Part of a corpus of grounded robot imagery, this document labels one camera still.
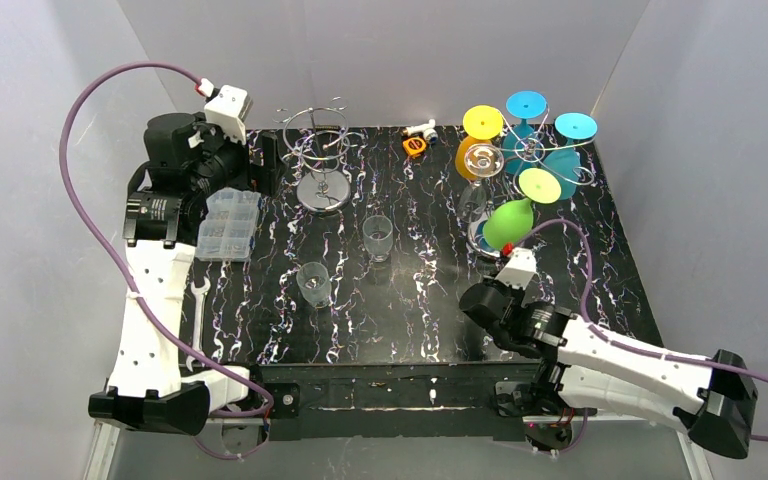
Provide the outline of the blue plastic wine glass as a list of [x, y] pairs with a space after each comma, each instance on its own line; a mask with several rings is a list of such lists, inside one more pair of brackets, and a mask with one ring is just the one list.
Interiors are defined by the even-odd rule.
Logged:
[[559, 115], [554, 127], [562, 142], [542, 161], [560, 185], [559, 201], [569, 200], [580, 186], [590, 185], [595, 174], [582, 165], [578, 148], [588, 145], [598, 132], [597, 122], [589, 115], [569, 112]]
[[506, 134], [502, 141], [502, 153], [505, 158], [505, 172], [516, 174], [530, 168], [518, 154], [525, 148], [524, 140], [535, 132], [529, 121], [544, 114], [547, 109], [546, 98], [539, 92], [523, 90], [513, 93], [506, 101], [510, 115], [519, 120]]

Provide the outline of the orange plastic wine glass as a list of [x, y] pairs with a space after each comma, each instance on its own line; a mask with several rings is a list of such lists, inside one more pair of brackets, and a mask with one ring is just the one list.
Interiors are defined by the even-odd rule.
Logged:
[[468, 109], [462, 120], [466, 137], [461, 141], [454, 157], [457, 173], [467, 181], [476, 180], [465, 165], [468, 149], [476, 144], [490, 143], [500, 135], [504, 128], [504, 116], [490, 105], [476, 105]]

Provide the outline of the clear stemless glass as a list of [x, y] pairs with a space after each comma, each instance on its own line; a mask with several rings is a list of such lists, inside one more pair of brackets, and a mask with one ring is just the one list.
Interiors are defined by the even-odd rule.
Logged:
[[315, 308], [330, 305], [331, 279], [328, 269], [318, 262], [303, 264], [297, 274], [296, 281], [303, 298]]
[[383, 262], [393, 247], [393, 224], [383, 215], [373, 215], [362, 224], [363, 244], [373, 262]]

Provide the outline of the green plastic wine glass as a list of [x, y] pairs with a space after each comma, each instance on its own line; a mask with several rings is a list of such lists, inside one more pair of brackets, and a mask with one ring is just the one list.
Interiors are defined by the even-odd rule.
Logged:
[[496, 208], [484, 224], [485, 242], [495, 250], [516, 244], [534, 225], [533, 203], [550, 204], [561, 196], [559, 180], [540, 168], [526, 169], [517, 177], [524, 197], [511, 200]]

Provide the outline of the tall clear champagne flute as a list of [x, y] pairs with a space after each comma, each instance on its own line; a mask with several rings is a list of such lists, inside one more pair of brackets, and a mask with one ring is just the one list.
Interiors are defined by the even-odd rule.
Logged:
[[484, 181], [496, 176], [504, 168], [504, 155], [490, 143], [470, 145], [459, 157], [456, 168], [469, 181], [457, 207], [458, 218], [464, 222], [479, 219], [486, 209], [488, 193]]

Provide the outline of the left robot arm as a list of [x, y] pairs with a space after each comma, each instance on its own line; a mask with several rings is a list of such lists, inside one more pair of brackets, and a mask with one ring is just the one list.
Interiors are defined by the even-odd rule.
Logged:
[[207, 368], [186, 376], [179, 338], [187, 279], [207, 200], [226, 187], [277, 192], [287, 166], [279, 140], [261, 133], [251, 161], [244, 134], [229, 134], [202, 113], [168, 113], [148, 121], [146, 162], [127, 190], [123, 238], [129, 291], [119, 352], [107, 386], [88, 400], [89, 415], [120, 428], [195, 436], [209, 415], [244, 399], [248, 372], [235, 379]]

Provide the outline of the clear stemless glass front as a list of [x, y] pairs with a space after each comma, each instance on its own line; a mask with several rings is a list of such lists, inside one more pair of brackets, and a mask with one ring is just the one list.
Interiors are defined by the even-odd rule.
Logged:
[[315, 308], [330, 305], [331, 279], [328, 269], [318, 262], [303, 264], [297, 274], [296, 281], [303, 298]]

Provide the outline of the chrome glass rack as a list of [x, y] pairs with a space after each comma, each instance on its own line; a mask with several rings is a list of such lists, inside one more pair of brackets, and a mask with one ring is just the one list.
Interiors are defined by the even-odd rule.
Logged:
[[583, 165], [580, 150], [593, 143], [596, 120], [584, 113], [564, 113], [555, 120], [554, 132], [556, 140], [548, 145], [539, 129], [521, 134], [515, 127], [509, 132], [515, 143], [502, 152], [513, 155], [505, 165], [513, 171], [503, 181], [510, 199], [483, 207], [470, 224], [467, 238], [477, 254], [506, 256], [535, 227], [537, 206], [569, 200], [594, 182], [595, 173]]
[[357, 146], [358, 134], [350, 130], [347, 107], [346, 100], [335, 96], [322, 106], [295, 113], [279, 108], [273, 115], [288, 150], [285, 156], [305, 170], [295, 187], [296, 198], [316, 215], [336, 213], [351, 194], [351, 181], [344, 168], [350, 151]]

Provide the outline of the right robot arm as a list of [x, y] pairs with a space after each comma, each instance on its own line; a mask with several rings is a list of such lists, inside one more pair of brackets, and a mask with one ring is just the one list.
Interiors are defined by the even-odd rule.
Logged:
[[468, 288], [459, 308], [497, 347], [539, 362], [531, 380], [497, 383], [500, 415], [631, 415], [722, 457], [747, 458], [758, 390], [738, 354], [680, 356], [550, 302], [527, 302], [523, 291], [490, 278]]

